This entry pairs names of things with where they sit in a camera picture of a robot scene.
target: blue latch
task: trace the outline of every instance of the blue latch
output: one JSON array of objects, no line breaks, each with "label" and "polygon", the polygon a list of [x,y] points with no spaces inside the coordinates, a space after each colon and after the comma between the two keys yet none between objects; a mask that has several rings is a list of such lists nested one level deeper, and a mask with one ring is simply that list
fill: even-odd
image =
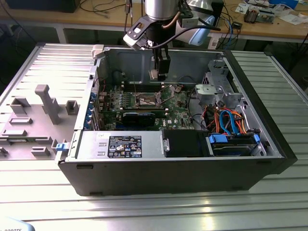
[{"label": "blue latch", "polygon": [[87,122],[85,122],[85,123],[83,124],[83,127],[86,128],[86,129],[90,129],[90,125],[89,125]]},{"label": "blue latch", "polygon": [[68,151],[70,143],[59,143],[56,146],[56,151]]},{"label": "blue latch", "polygon": [[94,92],[91,92],[91,94],[90,94],[91,100],[96,100],[96,96],[97,95]]},{"label": "blue latch", "polygon": [[88,108],[89,108],[89,109],[93,109],[93,104],[89,103],[89,104],[88,104]]},{"label": "blue latch", "polygon": [[226,135],[213,134],[210,136],[210,143],[228,143]]},{"label": "blue latch", "polygon": [[90,109],[87,109],[87,115],[92,115],[92,111]]},{"label": "blue latch", "polygon": [[257,134],[254,135],[254,138],[257,143],[260,143],[260,137]]}]

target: side panel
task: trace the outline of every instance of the side panel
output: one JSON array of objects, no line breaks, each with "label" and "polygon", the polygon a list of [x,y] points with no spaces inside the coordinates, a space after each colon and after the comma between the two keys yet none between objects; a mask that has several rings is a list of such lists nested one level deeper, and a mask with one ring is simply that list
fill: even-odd
[{"label": "side panel", "polygon": [[282,159],[60,163],[82,196],[248,190]]},{"label": "side panel", "polygon": [[275,143],[275,146],[277,147],[279,153],[285,157],[283,165],[271,172],[271,174],[280,174],[285,171],[289,166],[294,164],[297,161],[297,158],[231,51],[226,51],[226,58],[230,65],[229,69],[234,72],[233,76],[243,87],[244,93],[247,95],[246,98],[254,107],[267,132]]}]

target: motherboard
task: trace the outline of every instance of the motherboard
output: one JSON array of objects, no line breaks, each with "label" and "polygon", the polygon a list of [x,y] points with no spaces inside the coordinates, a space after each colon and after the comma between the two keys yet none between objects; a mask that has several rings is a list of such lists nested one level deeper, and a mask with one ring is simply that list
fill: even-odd
[{"label": "motherboard", "polygon": [[122,85],[99,94],[100,130],[194,129],[183,86]]}]

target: warning label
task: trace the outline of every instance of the warning label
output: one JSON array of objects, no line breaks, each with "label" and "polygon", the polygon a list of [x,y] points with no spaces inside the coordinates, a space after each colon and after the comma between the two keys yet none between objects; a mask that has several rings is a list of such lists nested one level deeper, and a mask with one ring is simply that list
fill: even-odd
[{"label": "warning label", "polygon": [[141,158],[141,136],[110,136],[109,158]]}]

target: white label sticker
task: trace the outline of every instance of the white label sticker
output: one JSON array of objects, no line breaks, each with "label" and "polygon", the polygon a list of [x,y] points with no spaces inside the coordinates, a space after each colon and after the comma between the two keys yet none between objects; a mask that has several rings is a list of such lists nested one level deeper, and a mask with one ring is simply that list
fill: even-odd
[{"label": "white label sticker", "polygon": [[110,137],[110,133],[102,133],[102,132],[99,132],[96,134],[96,139],[109,139]]}]

